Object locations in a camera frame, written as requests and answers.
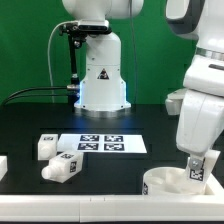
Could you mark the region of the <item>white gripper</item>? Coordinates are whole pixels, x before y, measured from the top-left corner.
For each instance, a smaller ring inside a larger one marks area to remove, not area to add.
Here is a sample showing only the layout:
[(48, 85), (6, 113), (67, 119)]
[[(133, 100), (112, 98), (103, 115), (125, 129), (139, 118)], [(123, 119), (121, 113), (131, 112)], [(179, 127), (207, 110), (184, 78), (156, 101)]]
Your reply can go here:
[(179, 116), (176, 144), (191, 154), (188, 172), (201, 172), (202, 157), (224, 130), (224, 61), (195, 55), (183, 86), (167, 96), (165, 105), (169, 115)]

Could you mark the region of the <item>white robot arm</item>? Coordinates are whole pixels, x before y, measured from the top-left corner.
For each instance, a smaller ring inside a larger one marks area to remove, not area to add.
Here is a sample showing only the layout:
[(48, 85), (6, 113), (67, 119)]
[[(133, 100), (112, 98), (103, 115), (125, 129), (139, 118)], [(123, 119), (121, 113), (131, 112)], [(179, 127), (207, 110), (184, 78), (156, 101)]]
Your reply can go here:
[[(86, 76), (75, 108), (90, 115), (130, 106), (119, 72), (121, 43), (109, 31), (110, 19), (136, 16), (144, 0), (62, 0), (74, 40), (87, 42)], [(201, 170), (205, 156), (224, 131), (224, 0), (166, 0), (165, 18), (176, 35), (197, 41), (183, 81), (183, 95), (167, 97), (169, 114), (178, 115), (177, 148)]]

